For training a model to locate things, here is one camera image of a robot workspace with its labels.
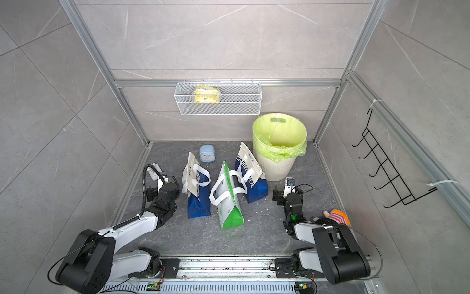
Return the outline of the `blue white paper bag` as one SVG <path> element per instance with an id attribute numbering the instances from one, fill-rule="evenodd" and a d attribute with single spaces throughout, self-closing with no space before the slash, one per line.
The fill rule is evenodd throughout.
<path id="1" fill-rule="evenodd" d="M 246 185 L 246 200 L 248 203 L 267 197 L 269 187 L 264 172 L 244 142 L 241 142 L 236 157 L 235 170 L 241 174 L 243 183 Z"/>
<path id="2" fill-rule="evenodd" d="M 187 194 L 187 215 L 189 219 L 211 215 L 209 199 L 211 177 L 196 160 L 193 153 L 188 154 L 188 161 L 183 171 L 182 193 Z"/>

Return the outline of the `green white paper bag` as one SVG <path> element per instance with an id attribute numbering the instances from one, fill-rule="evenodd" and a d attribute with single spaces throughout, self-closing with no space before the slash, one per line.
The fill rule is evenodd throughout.
<path id="1" fill-rule="evenodd" d="M 244 225 L 239 196 L 247 193 L 247 187 L 240 172 L 230 170 L 223 162 L 219 177 L 214 183 L 209 200 L 217 207 L 222 230 Z"/>

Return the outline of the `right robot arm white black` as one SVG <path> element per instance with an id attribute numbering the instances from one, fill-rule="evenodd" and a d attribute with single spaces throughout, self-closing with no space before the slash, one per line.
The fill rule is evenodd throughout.
<path id="1" fill-rule="evenodd" d="M 331 214 L 315 222 L 304 217 L 303 195 L 303 190 L 293 185 L 273 191 L 273 201 L 282 206 L 285 213 L 283 224 L 287 234 L 313 245 L 295 250 L 288 263 L 275 261 L 277 275 L 313 278 L 320 274 L 330 284 L 377 278 L 383 264 L 376 274 L 372 274 L 370 262 L 348 225 L 333 220 Z"/>

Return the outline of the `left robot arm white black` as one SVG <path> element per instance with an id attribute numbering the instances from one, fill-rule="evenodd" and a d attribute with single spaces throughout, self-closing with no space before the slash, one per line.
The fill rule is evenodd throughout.
<path id="1" fill-rule="evenodd" d="M 159 229 L 177 210 L 176 200 L 181 188 L 175 177 L 163 176 L 152 164 L 143 168 L 142 183 L 146 184 L 148 170 L 161 181 L 160 187 L 143 188 L 140 212 L 117 225 L 99 231 L 83 230 L 69 252 L 55 264 L 50 283 L 68 287 L 80 294 L 98 294 L 105 285 L 117 278 L 154 278 L 165 275 L 160 254 L 146 247 L 119 253 L 131 241 Z"/>

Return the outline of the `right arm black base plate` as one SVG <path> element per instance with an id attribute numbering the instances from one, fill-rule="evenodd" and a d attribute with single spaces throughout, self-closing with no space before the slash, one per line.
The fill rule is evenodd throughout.
<path id="1" fill-rule="evenodd" d="M 290 258 L 276 258 L 268 266 L 278 279 L 290 278 L 324 278 L 324 274 L 306 269 L 294 269 Z"/>

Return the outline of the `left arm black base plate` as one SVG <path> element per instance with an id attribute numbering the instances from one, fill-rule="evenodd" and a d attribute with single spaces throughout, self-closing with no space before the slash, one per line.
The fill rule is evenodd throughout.
<path id="1" fill-rule="evenodd" d="M 128 278 L 138 278 L 138 279 L 174 279 L 177 277 L 179 270 L 180 259 L 178 258 L 164 258 L 159 260 L 151 261 L 149 267 L 142 271 L 131 273 Z"/>

